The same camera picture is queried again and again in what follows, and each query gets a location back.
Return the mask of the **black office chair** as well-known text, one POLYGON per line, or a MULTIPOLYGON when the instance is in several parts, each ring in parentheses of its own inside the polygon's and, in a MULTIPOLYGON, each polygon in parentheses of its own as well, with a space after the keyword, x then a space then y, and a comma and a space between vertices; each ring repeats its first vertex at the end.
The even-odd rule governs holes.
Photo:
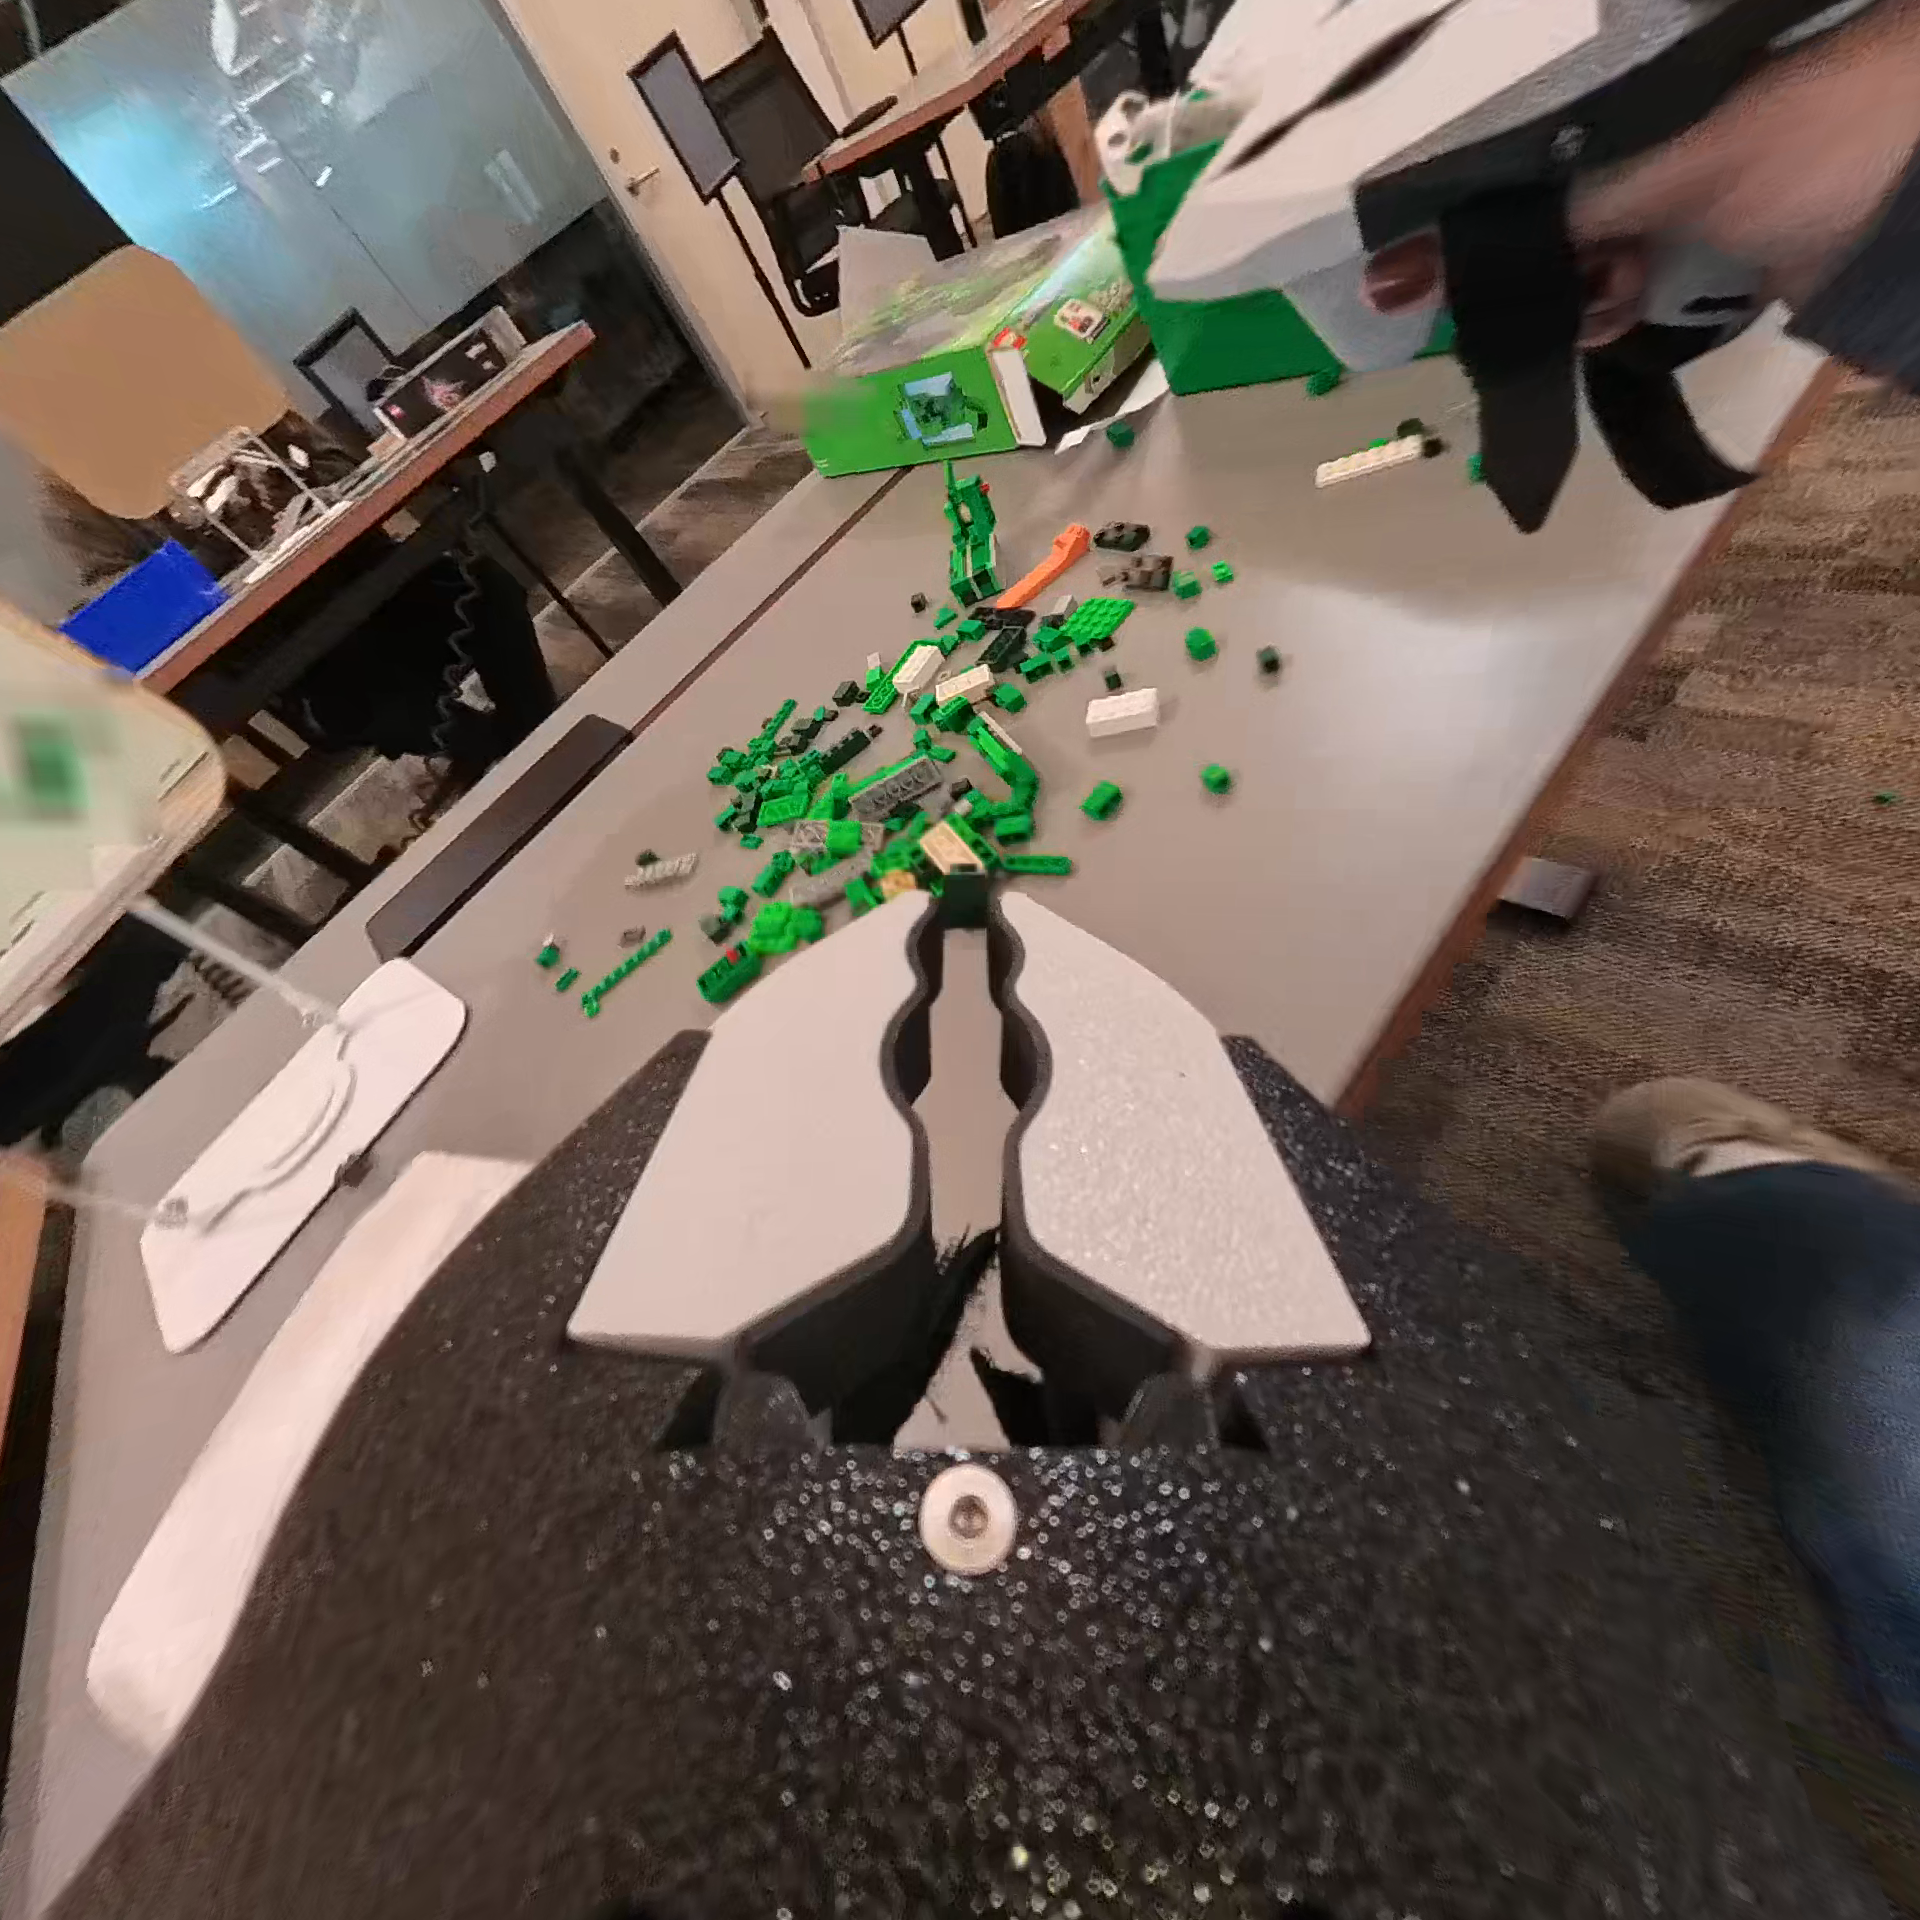
POLYGON ((1046 227, 1080 205, 1069 158, 1043 121, 1024 121, 989 144, 986 221, 994 238, 1046 227))
POLYGON ((873 211, 857 177, 806 175, 840 132, 772 27, 699 85, 734 158, 729 181, 754 205, 776 284, 799 318, 820 321, 840 307, 842 228, 920 231, 909 198, 873 211))

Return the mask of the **person's tan shoe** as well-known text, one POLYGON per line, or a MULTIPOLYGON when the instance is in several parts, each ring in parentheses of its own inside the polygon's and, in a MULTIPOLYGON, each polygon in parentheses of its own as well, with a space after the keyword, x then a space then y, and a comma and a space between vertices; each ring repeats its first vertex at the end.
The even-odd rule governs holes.
POLYGON ((1832 1167, 1887 1175, 1869 1154, 1747 1092, 1700 1078, 1656 1078, 1613 1092, 1596 1112, 1587 1172, 1600 1195, 1643 1205, 1674 1181, 1766 1167, 1832 1167))

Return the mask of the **person's leg in jeans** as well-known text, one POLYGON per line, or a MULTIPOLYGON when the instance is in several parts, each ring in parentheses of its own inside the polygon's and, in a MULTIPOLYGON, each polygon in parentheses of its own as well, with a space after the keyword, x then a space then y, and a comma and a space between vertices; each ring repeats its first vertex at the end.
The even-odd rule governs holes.
POLYGON ((1713 1147, 1613 1222, 1759 1454, 1862 1711, 1917 1774, 1917 1190, 1713 1147))

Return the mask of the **plastic bag of bricks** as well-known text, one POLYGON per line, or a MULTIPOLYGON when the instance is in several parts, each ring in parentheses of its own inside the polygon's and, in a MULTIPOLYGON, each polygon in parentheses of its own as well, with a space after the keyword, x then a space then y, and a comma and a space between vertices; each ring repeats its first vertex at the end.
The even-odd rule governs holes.
POLYGON ((1094 132, 1102 177, 1117 192, 1143 168, 1226 140, 1250 108, 1254 95, 1242 85, 1189 82, 1164 97, 1130 90, 1117 95, 1094 132))

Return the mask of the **pile of green toy bricks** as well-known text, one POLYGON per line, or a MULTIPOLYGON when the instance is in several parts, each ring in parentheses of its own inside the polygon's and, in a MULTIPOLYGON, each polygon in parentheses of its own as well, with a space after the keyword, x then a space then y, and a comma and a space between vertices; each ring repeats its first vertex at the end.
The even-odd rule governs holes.
POLYGON ((713 752, 710 827, 759 867, 717 887, 699 917, 710 960, 696 992, 710 1008, 816 942, 830 911, 864 917, 926 894, 947 922, 973 927, 996 887, 1074 874, 1072 855, 1040 850, 1040 761, 1012 718, 1027 690, 1107 648, 1069 645, 1077 602, 944 608, 930 638, 893 661, 870 654, 823 707, 782 701, 749 740, 713 752))

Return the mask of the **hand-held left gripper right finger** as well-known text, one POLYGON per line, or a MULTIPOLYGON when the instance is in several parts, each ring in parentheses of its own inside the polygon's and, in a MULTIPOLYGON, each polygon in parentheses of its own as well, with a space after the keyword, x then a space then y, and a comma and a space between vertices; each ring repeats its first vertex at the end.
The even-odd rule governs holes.
POLYGON ((1032 894, 992 911, 999 1301, 1043 1387, 1117 1424, 1153 1381, 1353 1361, 1370 1332, 1223 1034, 1032 894))

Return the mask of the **green long thin plate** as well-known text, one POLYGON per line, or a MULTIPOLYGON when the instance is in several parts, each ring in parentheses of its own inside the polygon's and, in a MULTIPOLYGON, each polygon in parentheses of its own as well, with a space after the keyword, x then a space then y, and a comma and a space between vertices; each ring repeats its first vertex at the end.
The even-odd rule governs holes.
POLYGON ((653 955, 660 955, 660 948, 666 948, 672 941, 674 941, 674 931, 669 927, 660 927, 653 935, 647 935, 637 945, 624 948, 624 955, 579 994, 583 1014, 589 1020, 596 1017, 604 997, 610 992, 616 992, 653 955))

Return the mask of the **white rounded flat plate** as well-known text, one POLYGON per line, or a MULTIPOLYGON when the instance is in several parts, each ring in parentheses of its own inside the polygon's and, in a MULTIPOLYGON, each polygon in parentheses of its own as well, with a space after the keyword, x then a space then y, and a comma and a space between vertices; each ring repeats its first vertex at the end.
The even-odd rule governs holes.
POLYGON ((466 1002, 414 962, 382 962, 200 1148, 136 1247, 163 1351, 196 1348, 236 1310, 466 1024, 466 1002))

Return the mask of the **wooden side table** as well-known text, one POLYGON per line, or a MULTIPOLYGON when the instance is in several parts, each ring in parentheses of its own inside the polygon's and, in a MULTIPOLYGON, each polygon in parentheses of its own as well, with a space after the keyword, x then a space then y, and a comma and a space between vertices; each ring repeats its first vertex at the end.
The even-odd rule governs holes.
POLYGON ((592 345, 593 328, 583 321, 542 334, 420 437, 372 460, 334 512, 142 667, 136 687, 213 732, 233 732, 446 555, 492 555, 513 581, 564 605, 503 518, 544 471, 657 605, 676 600, 683 581, 610 501, 559 408, 559 385, 592 345))

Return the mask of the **printed toy set box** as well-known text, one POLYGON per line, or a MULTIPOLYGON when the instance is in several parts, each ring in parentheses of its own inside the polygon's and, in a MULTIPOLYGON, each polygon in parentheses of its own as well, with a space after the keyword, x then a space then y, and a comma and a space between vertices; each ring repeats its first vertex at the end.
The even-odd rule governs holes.
POLYGON ((1106 210, 933 260, 842 324, 799 440, 823 478, 1046 445, 1150 354, 1106 210))

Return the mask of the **clear display case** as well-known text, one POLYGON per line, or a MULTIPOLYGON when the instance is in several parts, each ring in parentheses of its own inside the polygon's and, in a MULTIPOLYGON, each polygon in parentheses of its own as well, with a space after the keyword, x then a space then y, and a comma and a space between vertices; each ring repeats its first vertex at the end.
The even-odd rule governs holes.
POLYGON ((407 367, 389 364, 364 385, 372 442, 404 442, 434 428, 507 374, 523 350, 526 334, 497 302, 426 358, 407 367))

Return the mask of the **pale rounded panel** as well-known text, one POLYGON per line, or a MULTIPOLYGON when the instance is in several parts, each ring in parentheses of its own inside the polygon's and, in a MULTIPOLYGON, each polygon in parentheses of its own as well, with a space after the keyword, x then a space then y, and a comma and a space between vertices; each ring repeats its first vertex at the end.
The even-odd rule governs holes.
POLYGON ((222 757, 192 715, 3 602, 3 1041, 222 801, 222 757))

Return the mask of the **person's right hand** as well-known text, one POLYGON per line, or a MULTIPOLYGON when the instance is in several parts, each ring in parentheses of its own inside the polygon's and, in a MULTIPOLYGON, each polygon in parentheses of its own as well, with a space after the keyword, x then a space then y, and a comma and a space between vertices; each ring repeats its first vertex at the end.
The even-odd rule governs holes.
POLYGON ((1766 65, 1679 137, 1574 184, 1577 342, 1643 318, 1650 258, 1702 242, 1800 311, 1874 228, 1917 155, 1917 7, 1874 2, 1766 65))

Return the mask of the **grey desk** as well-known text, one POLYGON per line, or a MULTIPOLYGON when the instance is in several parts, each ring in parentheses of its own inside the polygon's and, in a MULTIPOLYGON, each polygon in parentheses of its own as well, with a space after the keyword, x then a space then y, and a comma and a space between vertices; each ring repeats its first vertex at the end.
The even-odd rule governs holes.
MULTIPOLYGON (((1139 521, 1157 550, 1212 527, 1233 570, 1192 605, 1150 594, 1119 632, 1129 687, 1163 722, 1087 740, 1087 667, 1024 698, 1012 728, 1040 761, 1040 850, 1074 874, 1043 901, 1172 980, 1227 1034, 1257 1038, 1322 1101, 1362 1085, 1402 1044, 1427 967, 1470 945, 1560 770, 1632 687, 1737 494, 1650 510, 1587 442, 1533 537, 1466 481, 1473 412, 1447 360, 1297 385, 1167 398, 1137 442, 986 462, 1002 567, 1019 572, 1066 524, 1139 521), (1327 491, 1322 460, 1423 432, 1434 458, 1327 491), (1192 664, 1189 627, 1217 657, 1192 664), (1257 648, 1282 674, 1262 684, 1257 648), (1206 762, 1233 791, 1203 790, 1206 762), (1114 780, 1123 805, 1080 804, 1114 780)), ((147 1771, 93 1714, 82 1668, 192 1461, 254 1361, 393 1172, 422 1152, 540 1160, 660 1044, 710 1012, 696 997, 696 917, 756 861, 710 830, 704 772, 786 698, 826 702, 869 654, 926 635, 909 612, 944 558, 940 478, 909 468, 830 552, 722 648, 693 687, 414 962, 467 1024, 377 1147, 233 1315, 196 1348, 159 1345, 130 1221, 77 1227, 64 1281, 34 1597, 16 1690, 3 1915, 34 1918, 80 1868, 147 1771), (699 852, 676 884, 629 894, 637 861, 699 852), (674 941, 610 992, 579 994, 660 927, 674 941)), ((312 942, 293 980, 340 997, 374 967, 354 938, 312 942)))
MULTIPOLYGON (((637 628, 610 664, 602 664, 540 728, 510 754, 486 770, 457 801, 429 820, 393 864, 343 901, 323 930, 306 922, 292 931, 269 931, 269 960, 283 960, 302 945, 354 938, 356 957, 379 962, 367 945, 364 922, 420 868, 446 850, 520 772, 583 718, 607 718, 630 728, 634 740, 709 667, 764 617, 826 558, 852 524, 877 504, 893 475, 826 482, 799 481, 754 527, 743 528, 683 591, 637 628)), ((29 1041, 44 1052, 44 1062, 26 1072, 26 1092, 3 1098, 3 1190, 14 1192, 34 1181, 52 1202, 77 1210, 84 1185, 103 1185, 103 1175, 82 1175, 82 1154, 99 1141, 103 1127, 124 1104, 144 1092, 166 1062, 147 1057, 154 1007, 173 977, 196 977, 217 1002, 252 994, 239 960, 220 960, 186 948, 159 930, 123 917, 104 942, 80 962, 52 1012, 29 1024, 29 1041)))

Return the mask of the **green cardboard box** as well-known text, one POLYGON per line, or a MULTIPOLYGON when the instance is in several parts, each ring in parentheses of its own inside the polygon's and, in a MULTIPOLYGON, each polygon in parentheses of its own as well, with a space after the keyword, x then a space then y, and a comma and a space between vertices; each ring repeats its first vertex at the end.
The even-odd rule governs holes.
POLYGON ((1144 162, 1130 192, 1112 184, 1102 188, 1147 342, 1180 398, 1289 381, 1302 381, 1312 394, 1327 394, 1344 371, 1280 291, 1172 300, 1147 287, 1163 231, 1217 148, 1219 140, 1189 145, 1144 162))

